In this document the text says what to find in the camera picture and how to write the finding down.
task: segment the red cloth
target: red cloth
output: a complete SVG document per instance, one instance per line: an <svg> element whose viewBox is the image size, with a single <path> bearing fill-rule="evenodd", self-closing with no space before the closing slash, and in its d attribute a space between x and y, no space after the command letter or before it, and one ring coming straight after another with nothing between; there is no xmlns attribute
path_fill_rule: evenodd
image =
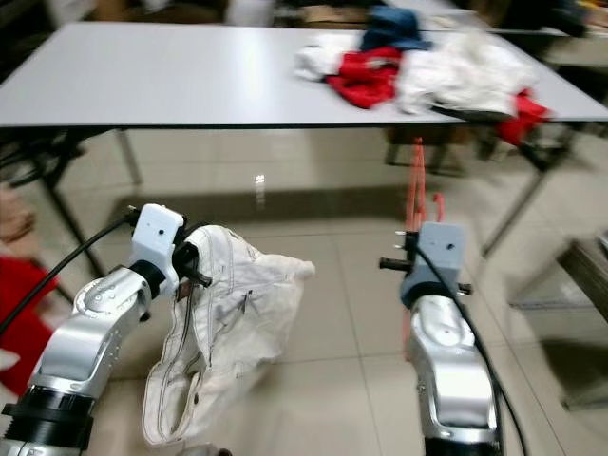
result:
<svg viewBox="0 0 608 456"><path fill-rule="evenodd" d="M4 321L46 274L23 259L0 256L0 319ZM51 280L19 313L0 339L0 347L20 356L14 366L0 371L0 382L15 394L21 395L26 391L29 377L52 335L52 330L40 320L35 308L53 288L55 282Z"/></svg>
<svg viewBox="0 0 608 456"><path fill-rule="evenodd" d="M326 81L351 104L369 109L394 97L400 60L401 51L394 47L347 52L338 74Z"/></svg>
<svg viewBox="0 0 608 456"><path fill-rule="evenodd" d="M549 110L530 99L532 91L527 88L516 98L517 117L500 123L498 136L513 145L520 145L526 133L547 119Z"/></svg>

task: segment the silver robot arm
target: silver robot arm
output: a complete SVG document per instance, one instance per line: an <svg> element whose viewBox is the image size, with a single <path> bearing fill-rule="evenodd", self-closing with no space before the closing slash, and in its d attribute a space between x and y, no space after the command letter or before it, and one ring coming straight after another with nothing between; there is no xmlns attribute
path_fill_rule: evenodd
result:
<svg viewBox="0 0 608 456"><path fill-rule="evenodd" d="M465 234L462 227L426 222L406 236L406 260L381 258L380 267L406 272L400 296L411 311L408 351L418 374L418 399L426 455L501 454L496 394L475 337L454 301L447 297L415 244L447 279L453 293L471 293L459 284Z"/></svg>
<svg viewBox="0 0 608 456"><path fill-rule="evenodd" d="M86 450L101 396L122 341L147 316L151 300L172 295L180 276L196 275L196 247L181 242L185 219L157 204L142 209L129 268L93 280L47 343L28 390L3 414L12 421L0 456L72 456ZM207 277L193 276L204 282Z"/></svg>

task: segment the tiled floor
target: tiled floor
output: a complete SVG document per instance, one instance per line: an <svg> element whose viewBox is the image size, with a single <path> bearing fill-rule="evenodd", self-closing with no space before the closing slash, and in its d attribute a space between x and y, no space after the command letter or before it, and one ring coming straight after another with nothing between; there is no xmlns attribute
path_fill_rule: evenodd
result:
<svg viewBox="0 0 608 456"><path fill-rule="evenodd" d="M200 441L231 448L236 456L422 455L415 372L400 354L400 276L376 268L379 257L397 255L393 231L403 224L409 171L382 164L381 132L129 136L142 167L139 188L130 183L112 133L90 140L88 153L62 183L89 235L127 204L156 201L190 220L227 225L261 250L312 260L317 268L283 362ZM476 293L466 303L533 455L600 455L608 447L608 408L567 412L560 403L566 391L608 377L608 325L595 311L522 313L507 305L565 237L608 226L607 151L604 140L580 138L573 159L549 180L490 260L480 258L480 246L532 170L518 157L482 163L459 147L450 159L461 177L427 177L429 193L446 197L447 219L467 229L463 278ZM261 175L263 186L255 187ZM45 258L52 264L71 248L69 236L40 189L23 193L38 209ZM128 232L105 239L97 251L106 267L125 261ZM79 258L63 276L66 285L83 285L86 268ZM167 303L156 302L152 318L124 345L97 408L89 454L169 455L180 449L149 449L140 430L144 378L160 356L168 325ZM511 426L507 442L508 454L519 454Z"/></svg>

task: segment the orange strap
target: orange strap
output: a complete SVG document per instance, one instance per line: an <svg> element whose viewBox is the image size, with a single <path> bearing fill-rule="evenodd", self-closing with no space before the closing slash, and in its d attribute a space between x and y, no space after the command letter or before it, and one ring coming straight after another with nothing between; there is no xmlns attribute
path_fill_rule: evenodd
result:
<svg viewBox="0 0 608 456"><path fill-rule="evenodd" d="M427 220L426 192L425 149L422 146L422 138L416 138L411 161L411 171L409 173L408 199L406 201L406 231L420 231L423 222ZM441 193L435 193L433 195L433 202L437 205L437 221L442 221L446 210L444 196Z"/></svg>

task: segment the white table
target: white table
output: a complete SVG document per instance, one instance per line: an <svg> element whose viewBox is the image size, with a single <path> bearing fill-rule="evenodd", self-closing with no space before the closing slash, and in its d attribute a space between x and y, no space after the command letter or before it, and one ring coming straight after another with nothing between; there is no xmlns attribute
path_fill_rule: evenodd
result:
<svg viewBox="0 0 608 456"><path fill-rule="evenodd" d="M0 86L0 128L315 128L459 124L394 104L365 110L329 87L297 79L294 54L307 29L150 24L66 26ZM433 41L450 32L428 32ZM548 67L494 37L538 74L537 100L554 122L608 122L608 109ZM528 189L499 235L539 187Z"/></svg>

